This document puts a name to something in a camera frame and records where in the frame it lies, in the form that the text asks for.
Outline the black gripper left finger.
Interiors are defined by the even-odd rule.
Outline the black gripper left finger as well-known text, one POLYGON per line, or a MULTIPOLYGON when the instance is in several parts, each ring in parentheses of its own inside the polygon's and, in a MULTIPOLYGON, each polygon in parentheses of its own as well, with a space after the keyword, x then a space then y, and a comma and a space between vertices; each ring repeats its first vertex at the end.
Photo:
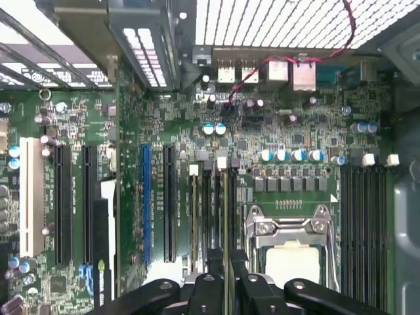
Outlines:
POLYGON ((89 314, 222 314, 222 249, 207 251, 207 266, 207 273, 193 273, 183 285, 157 279, 95 307, 89 314))

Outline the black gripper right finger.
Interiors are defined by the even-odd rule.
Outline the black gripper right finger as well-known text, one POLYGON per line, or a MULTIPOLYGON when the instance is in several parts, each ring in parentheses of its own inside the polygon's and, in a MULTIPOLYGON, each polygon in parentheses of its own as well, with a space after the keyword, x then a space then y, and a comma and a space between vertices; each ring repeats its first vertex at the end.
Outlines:
POLYGON ((283 289, 265 274, 251 273, 247 254, 233 251, 236 314, 384 314, 368 304, 347 297, 310 280, 289 280, 283 289))

